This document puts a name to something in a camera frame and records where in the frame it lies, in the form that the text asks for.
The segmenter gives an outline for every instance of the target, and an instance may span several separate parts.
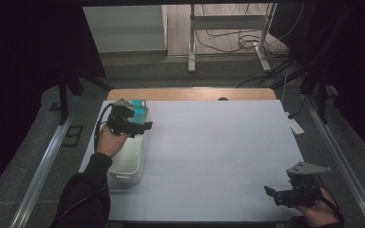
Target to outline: black sleeve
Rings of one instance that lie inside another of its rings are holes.
[[[110,208],[106,172],[111,164],[104,154],[91,155],[85,172],[67,182],[51,227],[106,227]]]

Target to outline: hand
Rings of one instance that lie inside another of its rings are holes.
[[[330,201],[333,205],[336,205],[332,196],[324,188],[321,187],[320,189],[322,196]],[[313,228],[339,222],[334,211],[321,200],[316,205],[311,207],[298,205],[295,206],[295,208],[298,209],[301,214],[303,214],[308,224]]]
[[[116,136],[106,124],[103,125],[97,144],[97,153],[105,154],[110,158],[116,156],[129,136],[130,134]]]

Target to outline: white table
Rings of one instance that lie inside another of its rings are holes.
[[[147,106],[153,127],[144,177],[124,186],[108,175],[110,220],[274,221],[298,215],[276,206],[263,189],[289,189],[285,170],[302,161],[280,101]],[[92,153],[91,138],[81,171]]]

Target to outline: plastic container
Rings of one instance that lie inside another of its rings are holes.
[[[134,116],[129,118],[130,122],[143,124],[149,122],[149,108],[135,106]],[[120,152],[112,158],[112,165],[108,173],[117,182],[134,184],[141,181],[144,175],[144,159],[150,130],[146,130],[143,135],[136,135],[135,138],[128,138]]]

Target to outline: cable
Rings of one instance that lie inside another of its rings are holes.
[[[284,92],[286,91],[286,79],[287,79],[287,75],[289,75],[289,73],[287,73],[286,76],[284,77],[283,95],[282,95],[282,99],[280,101],[282,104],[283,104],[283,99],[284,99]]]
[[[244,80],[242,81],[241,83],[239,83],[236,88],[240,87],[241,85],[243,85],[244,83],[247,83],[247,82],[251,82],[251,81],[254,81],[254,80],[257,80],[257,79],[260,79],[260,78],[263,78],[265,76],[260,76],[260,77],[257,77],[257,78],[252,78],[252,79],[247,79],[247,80]]]
[[[265,82],[265,80],[267,80],[268,78],[277,75],[278,73],[282,72],[285,68],[287,68],[288,66],[290,66],[293,62],[295,61],[295,59],[293,58],[288,58],[286,59],[283,63],[281,63],[278,67],[276,67],[274,70],[272,70],[268,75],[265,76],[264,79],[262,79],[259,82],[258,87],[260,87],[260,85]]]
[[[301,16],[301,14],[303,13],[303,9],[304,9],[304,2],[303,2],[303,4],[302,4],[302,6],[301,6],[301,10],[300,10],[300,13],[298,14],[298,19],[296,20],[296,22],[295,22],[295,24],[292,26],[292,28],[286,33],[286,34],[284,34],[283,36],[281,36],[281,37],[279,37],[278,39],[276,39],[275,41],[273,41],[273,42],[271,42],[270,44],[272,44],[272,43],[275,43],[277,40],[280,40],[280,39],[282,39],[282,38],[284,38],[284,37],[286,37],[290,32],[292,32],[292,30],[296,27],[296,25],[298,24],[298,21],[299,21],[299,19],[300,19],[300,16]]]
[[[302,187],[303,189],[307,190],[308,192],[310,192],[311,194],[313,194],[314,196],[316,196],[318,200],[322,201],[322,202],[323,202],[323,203],[325,203],[328,207],[330,207],[330,208],[331,208],[331,210],[333,210],[333,212],[335,213],[335,215],[336,215],[337,217],[341,217],[341,213],[340,213],[339,205],[337,204],[337,201],[336,201],[336,199],[335,199],[334,195],[333,195],[333,194],[332,194],[332,193],[331,193],[331,192],[330,192],[330,191],[329,191],[326,187],[321,186],[321,185],[319,185],[319,186],[318,186],[318,187],[322,187],[324,190],[326,190],[326,191],[328,192],[328,194],[330,194],[330,195],[331,195],[331,198],[333,199],[333,201],[334,201],[334,203],[335,203],[336,205],[334,205],[334,204],[333,204],[333,203],[331,203],[329,200],[327,200],[326,198],[324,198],[324,197],[322,196],[322,194],[317,193],[317,192],[316,192],[316,191],[314,191],[313,189],[311,189],[311,188],[309,188],[309,187],[305,186],[304,184],[302,184],[302,183],[300,183],[300,182],[298,182],[298,181],[295,181],[295,180],[291,180],[291,181],[295,182],[295,183],[296,183],[296,185],[298,185],[298,186]]]
[[[201,45],[203,45],[203,46],[205,46],[205,47],[207,47],[207,48],[212,48],[212,49],[218,50],[218,51],[220,51],[220,52],[224,52],[224,53],[234,53],[234,52],[237,52],[237,51],[239,51],[239,50],[241,50],[241,49],[243,48],[243,47],[239,47],[238,49],[235,49],[235,50],[222,50],[222,49],[219,49],[219,48],[216,48],[216,47],[208,46],[208,45],[204,44],[203,42],[201,42],[200,38],[198,37],[198,33],[197,33],[197,31],[196,31],[196,30],[195,30],[195,35],[197,36],[197,40],[198,40],[198,42],[199,42]]]
[[[303,102],[301,103],[301,106],[300,106],[300,108],[298,109],[298,111],[297,111],[297,112],[295,112],[295,113],[293,113],[293,114],[289,114],[289,116],[287,116],[287,118],[289,118],[289,119],[293,119],[295,116],[297,116],[297,114],[298,114],[298,113],[300,113],[301,109],[304,107],[304,103],[305,103],[305,101],[306,101],[306,98],[307,98],[307,96],[306,96],[306,95],[304,95],[304,100],[303,100]]]
[[[245,14],[247,14],[248,12],[248,9],[249,9],[249,6],[250,4],[247,4],[247,8],[245,10]],[[205,4],[202,4],[202,14],[203,15],[206,15],[208,14],[208,10],[206,8],[206,5]],[[197,40],[198,42],[207,47],[207,48],[212,48],[212,49],[215,49],[217,51],[220,51],[220,52],[224,52],[224,53],[234,53],[234,52],[237,52],[241,49],[245,49],[245,48],[254,48],[256,45],[252,44],[252,43],[249,43],[249,42],[257,42],[258,40],[243,40],[243,37],[247,37],[247,36],[250,36],[250,37],[254,37],[254,38],[257,38],[259,39],[258,36],[254,36],[254,35],[243,35],[241,36],[241,33],[242,32],[251,32],[251,31],[259,31],[258,29],[248,29],[248,30],[244,30],[242,31],[241,29],[239,31],[234,31],[234,32],[228,32],[228,33],[223,33],[223,34],[210,34],[209,33],[209,30],[207,29],[206,30],[206,33],[207,35],[211,36],[211,37],[220,37],[220,36],[225,36],[225,35],[231,35],[231,34],[238,34],[239,35],[239,40],[238,40],[238,44],[239,44],[239,48],[238,49],[235,49],[235,50],[222,50],[222,49],[219,49],[217,47],[212,47],[212,46],[208,46],[206,44],[204,44],[200,39],[199,39],[199,36],[198,36],[198,33],[197,31],[195,30],[195,33],[196,33],[196,36],[197,36]]]
[[[71,205],[64,213],[62,213],[61,216],[59,216],[58,218],[55,219],[55,221],[53,221],[51,223],[51,225],[49,226],[49,228],[54,228],[58,225],[58,223],[64,218],[66,217],[70,212],[72,212],[73,210],[75,210],[77,207],[79,207],[80,205],[82,205],[82,203],[86,202],[87,200],[91,200],[94,197],[98,196],[99,194],[101,194],[107,187],[107,183],[105,182],[105,184],[100,187],[99,189],[97,189],[95,192],[93,192],[92,194],[90,194],[89,196],[75,202],[73,205]]]
[[[99,120],[98,120],[98,121],[97,121],[97,123],[96,123],[96,127],[95,127],[95,129],[94,129],[94,152],[96,152],[97,143],[98,143],[98,141],[99,141],[100,126],[103,124],[102,119],[103,119],[103,117],[104,117],[104,115],[105,115],[105,113],[106,113],[106,110],[107,110],[109,107],[111,107],[111,106],[113,106],[113,104],[108,104],[108,105],[107,105],[107,106],[103,109],[103,112],[102,112],[102,114],[100,115],[100,118],[99,118]]]

